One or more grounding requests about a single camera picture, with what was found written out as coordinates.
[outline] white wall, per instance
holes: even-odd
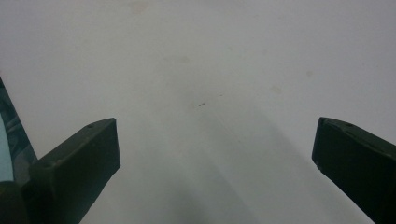
[[[396,143],[396,2],[0,2],[0,70],[39,157],[118,120],[82,223],[372,223],[310,160],[318,117]]]

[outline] faint spot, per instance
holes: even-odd
[[[144,1],[134,1],[130,3],[129,6],[134,14],[141,14],[149,7],[149,3]]]
[[[166,62],[169,63],[189,63],[190,58],[188,56],[167,56],[163,58]]]
[[[282,94],[282,89],[280,89],[278,86],[272,86],[271,91],[273,91],[274,93],[276,93],[278,95]]]
[[[307,71],[307,72],[306,72],[306,75],[307,75],[308,77],[312,77],[312,76],[314,75],[314,72],[312,72],[312,71]]]

